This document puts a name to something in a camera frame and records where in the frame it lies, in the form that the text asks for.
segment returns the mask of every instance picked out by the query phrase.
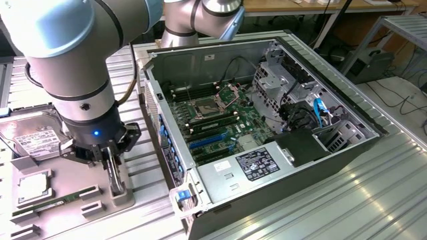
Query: warning label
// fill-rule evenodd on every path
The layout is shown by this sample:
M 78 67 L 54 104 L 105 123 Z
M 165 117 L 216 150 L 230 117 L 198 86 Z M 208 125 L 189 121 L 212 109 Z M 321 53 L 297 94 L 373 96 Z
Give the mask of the warning label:
M 249 181 L 254 181 L 280 170 L 264 147 L 237 156 L 234 159 Z
M 17 136 L 14 139 L 31 157 L 39 157 L 59 150 L 59 139 L 53 130 L 39 131 L 29 135 Z

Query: sticker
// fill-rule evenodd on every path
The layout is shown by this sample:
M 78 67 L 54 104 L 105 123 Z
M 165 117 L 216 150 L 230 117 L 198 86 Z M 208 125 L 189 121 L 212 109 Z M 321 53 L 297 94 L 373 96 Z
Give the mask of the sticker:
M 214 54 L 204 56 L 204 61 L 209 61 L 209 60 L 213 60 L 213 59 L 214 59 Z
M 216 172 L 218 172 L 218 171 L 222 171 L 225 169 L 229 169 L 232 166 L 229 165 L 229 162 L 225 160 L 225 161 L 221 161 L 221 162 L 216 163 L 213 165 L 213 167 L 214 167 Z
M 250 182 L 280 170 L 264 147 L 237 156 L 234 159 Z
M 210 129 L 210 128 L 216 127 L 217 125 L 220 125 L 220 124 L 218 124 L 218 123 L 213 123 L 213 124 L 210 124 L 210 125 L 208 125 L 208 126 L 202 126 L 202 127 L 201 127 L 201 130 L 204 130 L 204 129 Z
M 59 139 L 53 130 L 39 131 L 29 135 L 17 136 L 14 139 L 31 157 L 39 157 L 59 150 Z

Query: green circuit board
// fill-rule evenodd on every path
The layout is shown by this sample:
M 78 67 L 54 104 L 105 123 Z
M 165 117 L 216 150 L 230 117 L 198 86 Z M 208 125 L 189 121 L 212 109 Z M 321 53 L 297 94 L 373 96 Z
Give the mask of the green circuit board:
M 228 83 L 220 85 L 218 96 L 209 95 L 169 103 L 181 135 L 198 165 L 262 145 L 265 139 L 273 136 L 273 131 L 248 103 L 249 99 L 241 89 Z M 191 146 L 221 136 L 221 140 Z

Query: robotic arm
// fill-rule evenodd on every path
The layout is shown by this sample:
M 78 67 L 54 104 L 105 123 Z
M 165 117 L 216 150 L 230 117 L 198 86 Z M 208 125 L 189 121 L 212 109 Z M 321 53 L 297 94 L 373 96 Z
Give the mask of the robotic arm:
M 130 150 L 141 132 L 135 123 L 119 121 L 122 101 L 114 100 L 105 60 L 154 25 L 162 3 L 2 0 L 0 9 L 11 41 L 51 96 L 70 136 L 61 157 L 83 164 L 101 162 L 118 195 L 123 191 L 118 155 Z M 181 0 L 165 3 L 165 13 L 162 45 L 170 47 L 195 44 L 194 31 L 230 40 L 244 8 L 240 0 Z

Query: ram slot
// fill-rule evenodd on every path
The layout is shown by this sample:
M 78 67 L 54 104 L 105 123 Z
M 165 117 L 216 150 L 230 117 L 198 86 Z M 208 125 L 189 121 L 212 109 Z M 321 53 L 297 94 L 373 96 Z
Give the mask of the ram slot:
M 205 118 L 187 124 L 189 134 L 198 134 L 212 129 L 218 129 L 237 123 L 238 114 L 236 111 Z
M 214 95 L 216 92 L 217 92 L 217 90 L 213 85 L 204 87 L 204 88 L 187 89 L 187 91 L 186 90 L 174 91 L 171 93 L 173 101 L 175 103 L 187 101 L 189 100 L 187 95 L 189 95 L 190 99 L 204 98 L 206 96 Z

